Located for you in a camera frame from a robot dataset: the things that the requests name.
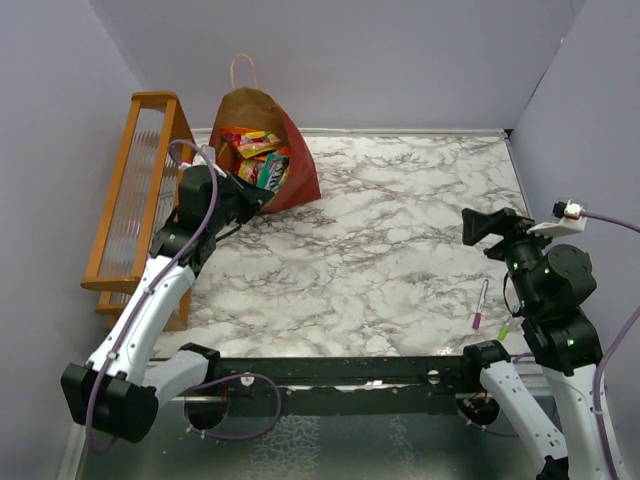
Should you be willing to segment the colourful Fox's fruits bag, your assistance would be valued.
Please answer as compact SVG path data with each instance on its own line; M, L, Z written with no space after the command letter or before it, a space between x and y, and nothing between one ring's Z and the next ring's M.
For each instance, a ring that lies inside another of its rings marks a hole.
M269 130L226 127L220 133L223 145L230 150L228 170L252 185L258 183L271 154L287 152L279 137Z

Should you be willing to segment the green marker pen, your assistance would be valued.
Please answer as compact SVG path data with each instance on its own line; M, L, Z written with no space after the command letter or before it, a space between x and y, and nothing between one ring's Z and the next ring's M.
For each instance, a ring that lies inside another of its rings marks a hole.
M498 335L497 335L497 339L499 341L503 341L506 338L506 336L508 335L512 319L513 319L512 316L508 316L505 319L505 321L503 322L503 324L502 324L502 326L501 326L501 328L500 328L500 330L498 332Z

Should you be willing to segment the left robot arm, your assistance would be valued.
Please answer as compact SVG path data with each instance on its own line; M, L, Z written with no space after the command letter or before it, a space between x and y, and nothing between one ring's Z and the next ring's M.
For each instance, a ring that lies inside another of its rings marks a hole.
M192 166L177 188L178 204L154 236L142 278L107 338L82 365L69 364L61 387L72 419L93 433L141 441L159 409L194 390L206 395L220 385L220 354L194 343L159 366L148 363L169 317L193 286L225 228L237 231L273 198L232 172Z

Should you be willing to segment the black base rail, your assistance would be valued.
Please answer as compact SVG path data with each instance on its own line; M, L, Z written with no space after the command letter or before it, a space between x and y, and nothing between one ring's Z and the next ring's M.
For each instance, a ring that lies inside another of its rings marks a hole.
M460 356L222 358L217 385L187 391L189 420L211 428L224 418L452 414L455 399L481 391L479 375L511 357L496 341Z

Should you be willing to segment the pink marker pen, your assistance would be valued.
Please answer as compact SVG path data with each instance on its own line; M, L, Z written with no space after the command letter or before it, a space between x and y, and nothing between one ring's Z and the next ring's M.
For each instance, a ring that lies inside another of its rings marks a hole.
M476 310L475 310L475 313L474 313L473 322L472 322L472 328L474 330L477 330L480 327L480 324L481 324L482 311L483 311L484 303L486 301L488 287L489 287L489 280L488 279L484 279L483 282L482 282L482 286L481 286L481 290L480 290L480 294L479 294L479 298L478 298L478 303L477 303L477 307L476 307Z

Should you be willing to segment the wooden rack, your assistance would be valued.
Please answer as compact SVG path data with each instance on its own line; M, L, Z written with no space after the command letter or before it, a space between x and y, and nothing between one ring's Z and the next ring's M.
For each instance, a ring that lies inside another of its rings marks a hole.
M113 328L142 279L153 236L178 204L182 172L168 145L193 135L173 92L131 97L81 287L100 294L96 312Z

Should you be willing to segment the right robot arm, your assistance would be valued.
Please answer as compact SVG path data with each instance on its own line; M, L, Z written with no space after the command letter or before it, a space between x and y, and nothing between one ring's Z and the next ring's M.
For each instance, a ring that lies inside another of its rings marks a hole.
M595 213L572 201L555 204L555 222L537 223L510 208L484 214L462 211L462 241L473 246L489 235L500 240L487 258L507 267L519 305L524 339L542 369L560 422L553 423L526 386L503 345L487 341L463 350L461 383L485 390L498 404L541 479L628 479L609 413L604 373L621 341L638 320L625 323L608 349L581 309L596 290L590 256L553 239L581 233Z

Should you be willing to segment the red brown paper bag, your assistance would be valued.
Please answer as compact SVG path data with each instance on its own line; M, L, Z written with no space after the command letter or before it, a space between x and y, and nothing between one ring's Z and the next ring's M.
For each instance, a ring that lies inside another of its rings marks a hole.
M253 59L244 53L233 57L230 65L231 91L221 100L209 145L215 148L217 164L228 170L230 150L223 145L220 130L245 127L273 132L285 145L289 166L264 213L276 213L321 198L313 156L298 127L281 106L258 87Z

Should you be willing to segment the green Fox's candy bag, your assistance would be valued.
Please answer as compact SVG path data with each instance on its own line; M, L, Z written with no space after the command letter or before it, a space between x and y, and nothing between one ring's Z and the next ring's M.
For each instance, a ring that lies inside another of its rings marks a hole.
M281 179L289 166L289 156L270 153L257 180L257 187L276 192L279 189Z

